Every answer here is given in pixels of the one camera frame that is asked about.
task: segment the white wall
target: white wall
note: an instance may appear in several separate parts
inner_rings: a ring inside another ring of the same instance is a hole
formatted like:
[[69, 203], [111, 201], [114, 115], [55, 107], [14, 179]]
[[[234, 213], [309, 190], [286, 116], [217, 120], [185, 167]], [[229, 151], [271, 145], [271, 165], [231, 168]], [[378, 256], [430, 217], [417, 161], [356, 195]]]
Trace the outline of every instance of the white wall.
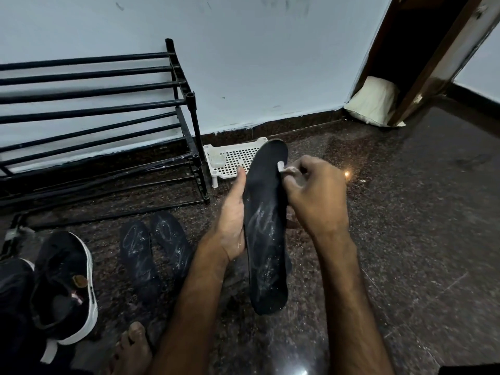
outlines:
[[[325, 110], [347, 102], [371, 43], [391, 0], [0, 0], [0, 63], [83, 56], [164, 51], [174, 39], [184, 73], [197, 95], [202, 133], [254, 126]], [[151, 64], [162, 65], [155, 60]], [[122, 68], [112, 63], [98, 69]], [[95, 65], [84, 70], [97, 69]], [[67, 72], [57, 68], [55, 72]], [[2, 77], [40, 74], [10, 71]], [[79, 80], [79, 88], [167, 81], [151, 74], [101, 80]], [[42, 83], [36, 87], [68, 87]], [[2, 87], [0, 92], [25, 90]], [[33, 105], [0, 105], [0, 114], [101, 107], [164, 100], [171, 90]], [[0, 145], [53, 136], [120, 122], [163, 110], [105, 115], [73, 120], [0, 126]], [[165, 121], [152, 121], [147, 127]], [[99, 133], [98, 137], [132, 132], [134, 126]], [[172, 130], [137, 138], [127, 145], [166, 140]], [[42, 151], [80, 143], [82, 138], [49, 144]], [[51, 157], [43, 165], [123, 149], [123, 143], [80, 152], [79, 157]], [[2, 159], [34, 152], [17, 151]], [[13, 167], [29, 170], [28, 166]]]
[[500, 102], [500, 25], [486, 38], [453, 82]]

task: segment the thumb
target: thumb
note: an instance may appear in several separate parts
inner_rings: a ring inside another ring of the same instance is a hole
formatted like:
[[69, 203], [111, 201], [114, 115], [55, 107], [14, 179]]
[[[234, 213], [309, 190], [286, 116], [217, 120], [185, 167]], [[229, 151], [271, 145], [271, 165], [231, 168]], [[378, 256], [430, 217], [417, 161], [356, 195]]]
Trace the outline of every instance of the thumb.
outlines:
[[302, 187], [297, 184], [296, 179], [292, 175], [287, 175], [283, 178], [283, 188], [286, 191], [288, 200], [293, 203], [300, 193]]
[[243, 191], [245, 190], [245, 184], [247, 183], [247, 173], [243, 167], [238, 167], [238, 175], [236, 176], [236, 181], [229, 191], [228, 197], [242, 198]]

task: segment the shoe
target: shoe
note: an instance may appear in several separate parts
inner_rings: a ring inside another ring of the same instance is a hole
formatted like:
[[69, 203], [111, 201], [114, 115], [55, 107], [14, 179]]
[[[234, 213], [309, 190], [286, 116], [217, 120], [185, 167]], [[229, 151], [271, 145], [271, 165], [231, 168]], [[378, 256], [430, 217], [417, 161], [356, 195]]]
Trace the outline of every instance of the shoe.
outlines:
[[278, 172], [278, 162], [286, 163], [287, 158], [282, 140], [266, 142], [252, 160], [243, 191], [250, 300], [258, 315], [275, 313], [288, 300], [284, 239], [288, 199]]
[[29, 313], [34, 288], [34, 264], [21, 258], [0, 261], [0, 363], [2, 373], [22, 373], [49, 364], [57, 343], [38, 331]]
[[190, 245], [180, 222], [167, 211], [157, 212], [151, 217], [151, 234], [172, 267], [174, 280], [184, 282], [195, 249]]
[[147, 305], [155, 304], [163, 284], [154, 265], [151, 239], [144, 222], [132, 221], [122, 225], [120, 258], [138, 299]]
[[34, 325], [60, 345], [82, 340], [96, 325], [92, 256], [73, 233], [53, 233], [42, 244], [30, 309]]

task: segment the brown shoe tag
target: brown shoe tag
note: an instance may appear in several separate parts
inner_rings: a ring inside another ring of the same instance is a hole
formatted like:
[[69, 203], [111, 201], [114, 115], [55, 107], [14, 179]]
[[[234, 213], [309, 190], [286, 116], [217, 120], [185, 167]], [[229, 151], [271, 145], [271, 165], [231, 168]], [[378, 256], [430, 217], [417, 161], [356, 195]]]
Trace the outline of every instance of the brown shoe tag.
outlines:
[[87, 280], [86, 277], [83, 275], [75, 275], [73, 277], [73, 283], [78, 287], [78, 288], [85, 288], [87, 287], [89, 281]]

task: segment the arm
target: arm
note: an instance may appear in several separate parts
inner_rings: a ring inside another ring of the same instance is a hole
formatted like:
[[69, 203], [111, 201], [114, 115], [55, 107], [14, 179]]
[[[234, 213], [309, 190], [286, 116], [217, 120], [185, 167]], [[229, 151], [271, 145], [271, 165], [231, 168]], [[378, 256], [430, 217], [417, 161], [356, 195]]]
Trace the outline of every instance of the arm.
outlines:
[[286, 176], [284, 187], [320, 261], [330, 372], [393, 375], [349, 236], [346, 179], [341, 170], [318, 158], [305, 156], [294, 166], [307, 171], [308, 181], [298, 186], [295, 178]]
[[150, 375], [207, 373], [224, 272], [229, 261], [245, 248], [245, 182], [245, 170], [240, 168], [216, 222], [198, 245], [169, 328], [149, 367]]

